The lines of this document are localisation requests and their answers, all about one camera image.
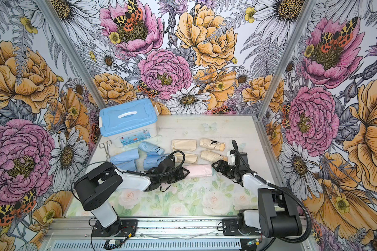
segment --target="pink peony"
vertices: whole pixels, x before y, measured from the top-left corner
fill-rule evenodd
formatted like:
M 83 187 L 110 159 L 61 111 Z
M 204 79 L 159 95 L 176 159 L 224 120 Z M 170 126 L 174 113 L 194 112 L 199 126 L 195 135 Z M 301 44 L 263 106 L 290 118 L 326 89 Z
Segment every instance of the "pink peony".
M 48 190 L 54 147 L 50 134 L 29 120 L 13 119 L 0 126 L 0 205 L 14 205 L 34 188 L 37 196 Z
M 152 49 L 161 47 L 163 43 L 163 23 L 161 18 L 156 19 L 149 5 L 145 7 L 137 0 L 138 8 L 142 10 L 142 20 L 135 24 L 132 31 L 118 29 L 114 18 L 125 16 L 127 3 L 121 7 L 118 3 L 116 8 L 109 5 L 109 9 L 101 8 L 102 34 L 110 38 L 109 44 L 116 46 L 116 55 L 120 58 L 135 57 L 138 54 L 150 52 Z
M 191 85 L 192 74 L 186 59 L 165 49 L 149 53 L 147 59 L 138 63 L 138 68 L 141 80 L 148 88 L 157 90 L 161 99 L 168 100 L 171 94 Z
M 360 19 L 354 28 L 353 38 L 344 47 L 333 45 L 332 48 L 323 53 L 321 47 L 321 35 L 324 32 L 335 34 L 340 31 L 346 23 L 339 24 L 339 20 L 332 23 L 332 20 L 322 18 L 311 32 L 311 37 L 306 41 L 303 61 L 300 62 L 301 74 L 310 79 L 316 85 L 324 85 L 328 89 L 337 87 L 352 74 L 363 57 L 357 57 L 360 51 L 360 44 L 364 32 L 359 34 Z
M 300 144 L 313 157 L 324 153 L 338 133 L 339 118 L 334 112 L 335 101 L 330 92 L 321 86 L 301 87 L 291 101 L 288 142 Z

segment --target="black bracket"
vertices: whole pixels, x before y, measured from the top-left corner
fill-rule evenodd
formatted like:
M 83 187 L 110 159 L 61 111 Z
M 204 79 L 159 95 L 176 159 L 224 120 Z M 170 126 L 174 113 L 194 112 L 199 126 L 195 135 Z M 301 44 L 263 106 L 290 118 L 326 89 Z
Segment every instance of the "black bracket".
M 224 236 L 260 235 L 260 233 L 258 233 L 258 228 L 255 228 L 255 227 L 246 226 L 246 228 L 240 229 L 238 219 L 222 219 L 222 228 L 223 228 L 223 235 Z
M 122 237 L 127 238 L 129 234 L 135 236 L 138 220 L 121 220 L 120 218 L 111 226 L 104 228 L 97 220 L 92 230 L 92 237 Z

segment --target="blue plastic storage box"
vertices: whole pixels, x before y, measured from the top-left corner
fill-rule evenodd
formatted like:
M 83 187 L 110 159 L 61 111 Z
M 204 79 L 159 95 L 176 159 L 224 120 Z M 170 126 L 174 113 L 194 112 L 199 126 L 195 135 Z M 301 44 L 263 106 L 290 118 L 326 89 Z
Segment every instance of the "blue plastic storage box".
M 116 147 L 157 135 L 157 113 L 148 98 L 104 108 L 99 112 L 100 133 Z

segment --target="wire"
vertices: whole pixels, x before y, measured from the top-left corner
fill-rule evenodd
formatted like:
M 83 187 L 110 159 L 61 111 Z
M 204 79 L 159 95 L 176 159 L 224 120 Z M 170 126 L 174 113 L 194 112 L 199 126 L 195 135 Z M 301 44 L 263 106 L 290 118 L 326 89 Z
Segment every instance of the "wire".
M 180 150 L 176 150 L 174 151 L 173 153 L 170 153 L 168 158 L 171 158 L 173 157 L 173 154 L 175 153 L 181 153 L 183 155 L 183 159 L 181 160 L 181 163 L 174 169 L 166 172 L 166 173 L 141 173 L 141 172 L 133 172 L 133 171 L 127 171 L 127 173 L 131 173 L 131 174 L 137 174 L 137 175 L 141 175 L 141 176 L 146 176 L 146 177 L 158 177 L 158 176 L 165 176 L 165 175 L 168 175 L 168 174 L 171 174 L 171 173 L 174 173 L 176 172 L 179 168 L 181 168 L 181 166 L 183 165 L 184 161 L 186 160 L 186 155 L 184 155 L 184 153 Z
M 222 228 L 222 230 L 219 230 L 219 224 L 221 224 L 221 223 L 222 223 L 222 221 L 219 222 L 218 225 L 216 226 L 216 230 L 217 230 L 217 231 L 223 231 L 223 228 Z
M 248 164 L 244 161 L 243 157 L 241 156 L 240 152 L 239 152 L 239 149 L 237 147 L 237 143 L 235 140 L 232 140 L 232 145 L 233 145 L 233 148 L 235 149 L 235 151 L 237 152 L 237 155 L 239 156 L 239 158 L 241 159 L 241 161 L 243 162 L 243 164 L 245 165 L 245 167 L 252 173 L 252 174 L 256 174 L 257 172 L 253 171 L 250 169 L 250 167 L 248 166 Z M 302 236 L 300 236 L 299 238 L 294 238 L 294 239 L 291 239 L 291 238 L 286 238 L 286 237 L 278 237 L 278 239 L 281 239 L 282 241 L 285 241 L 287 243 L 301 243 L 303 241 L 305 241 L 306 239 L 308 239 L 308 237 L 310 236 L 311 234 L 311 216 L 310 216 L 310 213 L 308 212 L 307 208 L 304 206 L 304 204 L 301 202 L 301 200 L 299 200 L 291 191 L 288 191 L 286 189 L 283 189 L 282 187 L 279 187 L 277 185 L 274 185 L 272 183 L 269 183 L 269 182 L 266 182 L 266 180 L 264 180 L 263 178 L 261 178 L 260 176 L 256 175 L 256 178 L 258 180 L 260 180 L 262 183 L 270 186 L 271 188 L 274 188 L 276 190 L 279 190 L 281 191 L 282 193 L 288 195 L 289 197 L 291 197 L 295 202 L 296 204 L 298 204 L 301 209 L 303 210 L 304 212 L 304 216 L 306 217 L 306 230 L 304 231 L 304 234 Z
M 83 170 L 85 170 L 85 168 L 89 167 L 90 165 L 97 164 L 97 163 L 105 163 L 105 162 L 109 162 L 109 161 L 98 161 L 98 162 L 90 163 L 89 165 L 86 165 L 84 168 L 82 168 L 82 169 L 81 169 L 81 170 L 80 170 L 80 171 L 74 176 L 74 178 L 73 178 L 73 182 L 71 183 L 71 193 L 73 193 L 74 198 L 76 198 L 77 200 L 80 201 L 80 199 L 77 198 L 77 197 L 75 196 L 74 188 L 73 188 L 73 185 L 74 185 L 74 182 L 75 182 L 75 178 L 78 177 L 78 174 L 80 174 Z
M 271 241 L 263 249 L 261 249 L 260 251 L 267 250 L 272 245 L 272 243 L 274 243 L 275 240 L 276 240 L 276 238 L 271 239 Z

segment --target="yellow peony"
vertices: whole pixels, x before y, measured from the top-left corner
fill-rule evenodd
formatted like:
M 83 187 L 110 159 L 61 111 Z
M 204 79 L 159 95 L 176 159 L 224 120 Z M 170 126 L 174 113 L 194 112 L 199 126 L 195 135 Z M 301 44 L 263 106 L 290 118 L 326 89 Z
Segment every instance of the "yellow peony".
M 237 33 L 233 28 L 221 36 L 210 39 L 211 35 L 219 28 L 225 19 L 215 15 L 206 5 L 195 7 L 195 16 L 185 12 L 180 16 L 176 36 L 185 44 L 183 48 L 192 47 L 197 54 L 196 65 L 221 69 L 234 58 Z

